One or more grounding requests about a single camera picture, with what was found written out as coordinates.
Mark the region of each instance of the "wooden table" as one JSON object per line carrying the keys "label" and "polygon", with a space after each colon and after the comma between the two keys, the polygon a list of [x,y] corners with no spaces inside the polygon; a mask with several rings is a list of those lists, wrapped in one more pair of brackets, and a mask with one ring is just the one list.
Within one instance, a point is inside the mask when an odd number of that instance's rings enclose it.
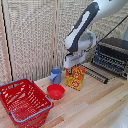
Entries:
{"label": "wooden table", "polygon": [[[108,84],[103,84],[85,74],[83,88],[77,91],[65,85],[63,72],[61,85],[66,90],[65,94],[60,100],[52,100],[54,108],[41,128],[109,128],[128,99],[126,79],[110,75],[113,78]],[[47,93],[50,77],[35,83]],[[1,103],[0,128],[15,128]]]}

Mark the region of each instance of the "red plastic basket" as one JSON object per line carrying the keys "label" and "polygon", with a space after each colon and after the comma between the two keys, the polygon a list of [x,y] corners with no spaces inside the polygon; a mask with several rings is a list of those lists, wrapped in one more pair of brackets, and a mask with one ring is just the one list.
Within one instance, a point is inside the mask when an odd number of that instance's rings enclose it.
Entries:
{"label": "red plastic basket", "polygon": [[45,123],[51,100],[29,79],[0,86],[0,100],[17,128],[38,128]]}

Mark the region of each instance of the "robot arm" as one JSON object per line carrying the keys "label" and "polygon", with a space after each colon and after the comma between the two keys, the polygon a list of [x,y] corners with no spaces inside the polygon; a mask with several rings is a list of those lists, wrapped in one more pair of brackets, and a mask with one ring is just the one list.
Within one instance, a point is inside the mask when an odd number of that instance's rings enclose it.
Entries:
{"label": "robot arm", "polygon": [[79,42],[81,35],[95,21],[115,14],[128,0],[94,0],[83,12],[80,19],[65,39],[65,47],[71,53],[86,50],[87,44]]}
{"label": "robot arm", "polygon": [[82,50],[92,48],[96,44],[96,35],[87,28],[95,21],[115,14],[128,0],[94,0],[83,12],[76,25],[65,39],[65,47],[70,53],[65,57],[64,67],[71,68],[85,60]]}

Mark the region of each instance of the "black cable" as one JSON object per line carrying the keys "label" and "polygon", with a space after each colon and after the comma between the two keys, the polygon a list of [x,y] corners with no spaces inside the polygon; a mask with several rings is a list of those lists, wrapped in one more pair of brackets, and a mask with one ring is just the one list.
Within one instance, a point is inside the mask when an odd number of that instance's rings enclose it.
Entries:
{"label": "black cable", "polygon": [[117,24],[117,26],[115,27],[115,28],[113,28],[106,36],[104,36],[102,39],[100,39],[97,43],[96,43],[96,45],[94,46],[94,47],[96,47],[98,44],[99,44],[99,42],[101,42],[102,40],[104,40],[110,33],[112,33],[119,25],[121,25],[122,24],[122,22],[124,21],[124,20],[126,20],[128,18],[128,15],[122,20],[122,21],[120,21],[120,23],[119,24]]}

